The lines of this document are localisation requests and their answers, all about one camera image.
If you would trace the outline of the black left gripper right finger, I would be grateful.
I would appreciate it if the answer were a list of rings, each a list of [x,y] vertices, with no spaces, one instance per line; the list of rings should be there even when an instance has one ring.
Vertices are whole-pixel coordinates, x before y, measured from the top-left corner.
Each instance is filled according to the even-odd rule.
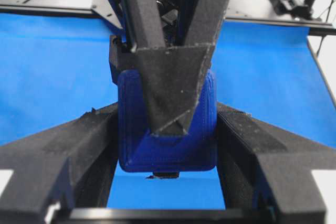
[[[268,210],[274,223],[335,223],[335,149],[217,105],[225,206]]]

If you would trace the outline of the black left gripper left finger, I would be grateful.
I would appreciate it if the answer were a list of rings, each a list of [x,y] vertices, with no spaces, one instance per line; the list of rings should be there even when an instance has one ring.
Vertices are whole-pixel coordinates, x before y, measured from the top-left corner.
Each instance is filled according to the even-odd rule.
[[[1,223],[45,223],[56,203],[105,207],[117,160],[117,104],[3,145]]]

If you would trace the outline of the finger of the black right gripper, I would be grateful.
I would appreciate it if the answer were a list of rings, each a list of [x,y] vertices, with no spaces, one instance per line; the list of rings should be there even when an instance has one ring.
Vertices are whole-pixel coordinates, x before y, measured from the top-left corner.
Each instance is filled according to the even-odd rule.
[[[109,0],[124,30],[124,36],[110,39],[109,64],[113,83],[122,72],[140,72],[142,49],[142,0]]]
[[[142,20],[157,27],[142,28],[140,76],[151,133],[185,135],[198,104],[229,0],[198,0],[182,42],[168,46],[161,19],[142,8]]]

